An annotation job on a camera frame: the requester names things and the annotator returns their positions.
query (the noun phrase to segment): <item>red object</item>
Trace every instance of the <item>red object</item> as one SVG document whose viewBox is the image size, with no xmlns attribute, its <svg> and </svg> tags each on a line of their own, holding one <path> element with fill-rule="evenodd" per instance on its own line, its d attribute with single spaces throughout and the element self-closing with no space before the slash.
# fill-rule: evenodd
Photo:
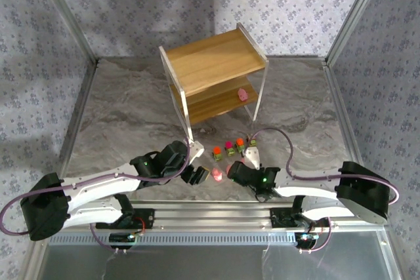
<svg viewBox="0 0 420 280">
<path fill-rule="evenodd" d="M 214 168 L 211 170 L 211 176 L 215 179 L 216 182 L 220 182 L 222 180 L 222 171 L 219 169 Z"/>
<path fill-rule="evenodd" d="M 146 224 L 144 223 L 144 220 L 141 218 L 141 217 L 139 217 L 139 216 L 135 216 L 134 217 L 134 220 L 137 220 L 137 221 L 141 221 L 142 222 L 142 230 L 141 231 L 136 231 L 136 232 L 134 232 L 133 234 L 144 234 L 144 231 L 146 231 Z"/>
<path fill-rule="evenodd" d="M 222 153 L 221 147 L 214 147 L 213 153 L 214 154 L 221 154 Z"/>
</svg>

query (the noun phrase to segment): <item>pink toy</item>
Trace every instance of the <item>pink toy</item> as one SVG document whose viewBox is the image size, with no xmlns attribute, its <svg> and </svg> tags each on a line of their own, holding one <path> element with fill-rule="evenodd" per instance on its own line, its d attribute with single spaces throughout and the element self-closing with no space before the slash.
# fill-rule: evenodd
<svg viewBox="0 0 420 280">
<path fill-rule="evenodd" d="M 220 182 L 222 180 L 222 171 L 219 169 L 214 168 L 211 171 L 211 176 L 215 179 L 216 182 Z"/>
<path fill-rule="evenodd" d="M 248 94 L 247 94 L 247 91 L 243 90 L 242 88 L 240 88 L 240 89 L 238 90 L 238 96 L 239 96 L 239 99 L 240 99 L 242 102 L 244 102 L 244 101 L 246 101 L 246 100 L 248 99 Z"/>
</svg>

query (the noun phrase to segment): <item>shelf board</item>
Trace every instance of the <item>shelf board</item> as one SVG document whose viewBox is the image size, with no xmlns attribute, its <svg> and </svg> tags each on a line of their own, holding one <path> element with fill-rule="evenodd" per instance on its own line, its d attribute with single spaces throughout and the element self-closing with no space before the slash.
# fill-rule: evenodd
<svg viewBox="0 0 420 280">
<path fill-rule="evenodd" d="M 239 88 L 243 88 L 247 91 L 248 100 L 242 102 L 239 99 Z M 174 85 L 171 85 L 171 90 L 183 113 L 182 101 L 177 88 Z M 257 99 L 258 94 L 255 92 L 246 76 L 219 83 L 218 85 L 186 98 L 190 123 L 191 125 L 195 125 L 208 118 L 222 115 L 235 108 L 256 102 Z"/>
<path fill-rule="evenodd" d="M 186 96 L 265 67 L 265 61 L 239 29 L 166 53 Z"/>
</svg>

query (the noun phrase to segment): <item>lower shelf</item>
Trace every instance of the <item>lower shelf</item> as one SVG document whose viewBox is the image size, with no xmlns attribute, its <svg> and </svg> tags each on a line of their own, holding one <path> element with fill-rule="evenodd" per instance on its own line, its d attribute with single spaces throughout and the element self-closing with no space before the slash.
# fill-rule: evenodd
<svg viewBox="0 0 420 280">
<path fill-rule="evenodd" d="M 239 88 L 244 89 L 248 99 L 242 102 L 238 97 Z M 177 88 L 171 85 L 171 90 L 183 112 L 181 97 Z M 258 94 L 255 92 L 247 77 L 238 77 L 219 83 L 200 93 L 186 98 L 191 125 L 195 125 L 208 118 L 228 113 L 229 111 L 256 102 Z"/>
</svg>

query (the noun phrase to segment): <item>wallpaper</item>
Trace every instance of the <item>wallpaper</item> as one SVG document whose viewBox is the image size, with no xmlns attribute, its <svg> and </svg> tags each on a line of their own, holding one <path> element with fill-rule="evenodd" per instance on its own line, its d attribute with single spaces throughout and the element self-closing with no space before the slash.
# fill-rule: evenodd
<svg viewBox="0 0 420 280">
<path fill-rule="evenodd" d="M 401 192 L 390 220 L 420 279 L 420 0 L 371 0 L 333 69 L 363 160 Z"/>
<path fill-rule="evenodd" d="M 60 168 L 87 63 L 51 0 L 0 0 L 0 207 Z M 15 204 L 6 227 L 23 231 Z M 0 279 L 17 279 L 27 237 L 0 235 Z"/>
<path fill-rule="evenodd" d="M 242 22 L 270 55 L 325 56 L 354 0 L 66 0 L 97 56 L 157 56 Z"/>
</svg>

